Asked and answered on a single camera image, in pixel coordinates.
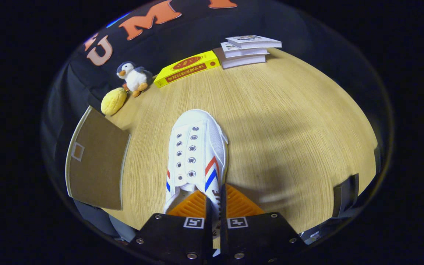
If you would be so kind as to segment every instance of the orange gripper pad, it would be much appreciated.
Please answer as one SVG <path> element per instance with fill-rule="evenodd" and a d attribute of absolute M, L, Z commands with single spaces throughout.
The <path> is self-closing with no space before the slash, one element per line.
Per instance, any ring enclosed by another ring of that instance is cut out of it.
<path fill-rule="evenodd" d="M 227 188 L 227 218 L 240 218 L 264 213 L 259 206 L 236 188 L 228 184 L 225 184 L 225 186 Z"/>
<path fill-rule="evenodd" d="M 194 191 L 167 214 L 185 218 L 205 218 L 205 194 L 199 190 Z"/>

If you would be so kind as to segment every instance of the yellow plush toy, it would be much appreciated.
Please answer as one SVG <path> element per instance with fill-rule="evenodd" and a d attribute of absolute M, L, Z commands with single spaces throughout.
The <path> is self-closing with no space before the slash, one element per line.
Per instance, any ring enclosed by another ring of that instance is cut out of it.
<path fill-rule="evenodd" d="M 124 88 L 119 87 L 109 91 L 102 99 L 101 111 L 106 115 L 114 115 L 120 108 L 122 108 L 127 92 Z"/>

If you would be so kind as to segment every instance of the white sneaker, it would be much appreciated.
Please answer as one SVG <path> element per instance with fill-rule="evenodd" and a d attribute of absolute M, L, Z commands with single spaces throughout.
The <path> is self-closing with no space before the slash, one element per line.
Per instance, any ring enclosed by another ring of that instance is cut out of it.
<path fill-rule="evenodd" d="M 219 189 L 225 183 L 228 142 L 215 119 L 200 109 L 183 113 L 170 136 L 163 211 L 168 213 L 194 191 L 201 191 L 212 202 L 214 237 L 219 235 Z"/>

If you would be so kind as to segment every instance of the brown cardboard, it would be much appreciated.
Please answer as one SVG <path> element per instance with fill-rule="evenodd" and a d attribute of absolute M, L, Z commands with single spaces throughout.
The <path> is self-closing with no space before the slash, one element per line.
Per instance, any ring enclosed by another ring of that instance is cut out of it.
<path fill-rule="evenodd" d="M 122 209 L 121 175 L 129 138 L 128 132 L 90 106 L 67 154 L 68 194 L 92 206 Z"/>

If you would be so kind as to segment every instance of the orange letter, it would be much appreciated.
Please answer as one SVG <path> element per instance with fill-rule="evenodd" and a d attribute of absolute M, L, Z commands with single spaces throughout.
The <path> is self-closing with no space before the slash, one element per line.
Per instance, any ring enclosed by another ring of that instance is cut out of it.
<path fill-rule="evenodd" d="M 210 0 L 210 8 L 230 8 L 237 7 L 238 5 L 230 2 L 230 0 Z"/>
<path fill-rule="evenodd" d="M 101 47 L 106 51 L 103 57 L 100 57 L 99 54 L 96 52 L 96 47 L 92 48 L 87 58 L 93 62 L 93 64 L 97 66 L 103 65 L 109 58 L 111 58 L 112 55 L 112 46 L 107 40 L 107 36 L 103 37 L 99 42 L 98 45 L 101 45 Z"/>
<path fill-rule="evenodd" d="M 94 43 L 94 41 L 96 40 L 96 37 L 98 36 L 98 33 L 94 34 L 94 36 L 92 36 L 89 40 L 87 40 L 84 43 L 84 51 L 87 51 L 89 49 L 89 47 L 91 47 L 91 45 Z"/>
<path fill-rule="evenodd" d="M 125 20 L 119 27 L 124 27 L 128 34 L 127 40 L 131 40 L 134 37 L 140 35 L 143 30 L 137 29 L 137 27 L 151 28 L 153 26 L 153 19 L 156 17 L 156 24 L 162 24 L 166 21 L 174 20 L 181 16 L 180 12 L 176 12 L 170 6 L 171 0 L 161 2 L 159 4 L 150 7 L 148 13 L 144 17 L 136 16 Z"/>

